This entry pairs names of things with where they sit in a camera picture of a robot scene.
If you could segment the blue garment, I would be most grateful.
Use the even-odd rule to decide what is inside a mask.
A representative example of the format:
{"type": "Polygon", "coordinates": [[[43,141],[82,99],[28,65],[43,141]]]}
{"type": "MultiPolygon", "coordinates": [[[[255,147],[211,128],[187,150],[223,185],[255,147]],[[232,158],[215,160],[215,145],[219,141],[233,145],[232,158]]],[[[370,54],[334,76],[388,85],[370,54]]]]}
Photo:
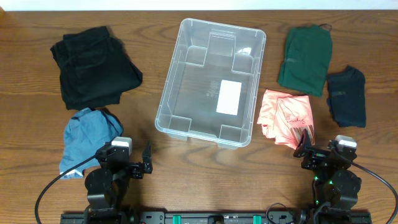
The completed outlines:
{"type": "Polygon", "coordinates": [[[62,178],[81,179],[86,169],[99,166],[99,162],[92,159],[72,169],[73,166],[93,156],[106,142],[121,136],[123,131],[122,124],[103,110],[85,108],[75,113],[70,118],[63,134],[65,148],[59,169],[61,174],[66,170],[69,172],[62,178]]]}

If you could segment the dark navy garment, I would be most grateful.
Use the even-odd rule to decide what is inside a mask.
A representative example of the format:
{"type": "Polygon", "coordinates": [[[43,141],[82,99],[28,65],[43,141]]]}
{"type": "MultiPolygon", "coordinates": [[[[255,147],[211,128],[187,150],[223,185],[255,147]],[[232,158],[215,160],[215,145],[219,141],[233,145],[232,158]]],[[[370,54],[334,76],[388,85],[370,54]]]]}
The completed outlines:
{"type": "Polygon", "coordinates": [[[350,65],[341,73],[327,76],[328,99],[333,120],[341,128],[366,127],[364,74],[350,65]]]}

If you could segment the black garment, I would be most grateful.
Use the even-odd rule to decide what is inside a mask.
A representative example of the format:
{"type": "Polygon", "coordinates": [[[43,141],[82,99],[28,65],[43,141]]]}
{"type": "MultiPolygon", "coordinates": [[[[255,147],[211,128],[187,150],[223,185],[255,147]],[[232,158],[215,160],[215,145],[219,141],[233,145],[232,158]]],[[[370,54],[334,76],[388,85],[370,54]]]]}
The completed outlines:
{"type": "Polygon", "coordinates": [[[118,104],[123,92],[143,81],[122,42],[106,26],[65,34],[50,51],[60,69],[60,91],[68,110],[118,104]]]}

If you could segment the dark green garment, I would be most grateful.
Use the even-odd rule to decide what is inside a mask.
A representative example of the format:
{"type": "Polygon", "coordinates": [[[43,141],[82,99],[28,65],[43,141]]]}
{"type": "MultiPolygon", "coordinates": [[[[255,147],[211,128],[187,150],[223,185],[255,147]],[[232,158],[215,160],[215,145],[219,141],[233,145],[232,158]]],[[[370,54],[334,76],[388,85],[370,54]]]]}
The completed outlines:
{"type": "Polygon", "coordinates": [[[291,28],[285,41],[279,85],[321,97],[332,48],[330,31],[318,25],[291,28]]]}

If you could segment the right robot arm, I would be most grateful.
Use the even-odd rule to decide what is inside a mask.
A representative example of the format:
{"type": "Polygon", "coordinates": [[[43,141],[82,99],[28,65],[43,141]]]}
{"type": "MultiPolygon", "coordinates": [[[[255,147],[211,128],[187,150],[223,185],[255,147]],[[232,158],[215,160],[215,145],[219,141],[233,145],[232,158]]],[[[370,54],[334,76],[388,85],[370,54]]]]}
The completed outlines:
{"type": "Polygon", "coordinates": [[[306,129],[294,151],[302,158],[301,168],[314,173],[313,205],[300,211],[296,223],[353,223],[350,211],[358,202],[362,180],[349,168],[356,159],[357,142],[338,135],[326,150],[312,145],[306,129]]]}

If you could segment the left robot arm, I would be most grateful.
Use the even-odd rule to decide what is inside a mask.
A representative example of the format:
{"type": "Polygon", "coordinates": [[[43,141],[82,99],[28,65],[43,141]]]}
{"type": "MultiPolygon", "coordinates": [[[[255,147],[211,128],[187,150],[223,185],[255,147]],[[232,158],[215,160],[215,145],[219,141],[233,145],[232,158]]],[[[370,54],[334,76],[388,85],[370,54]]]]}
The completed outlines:
{"type": "Polygon", "coordinates": [[[139,223],[134,209],[123,205],[122,201],[131,179],[142,179],[144,174],[152,173],[151,144],[147,143],[141,162],[130,161],[131,146],[131,143],[120,146],[117,141],[112,141],[96,151],[95,159],[100,168],[90,172],[85,179],[89,205],[84,211],[84,223],[139,223]]]}

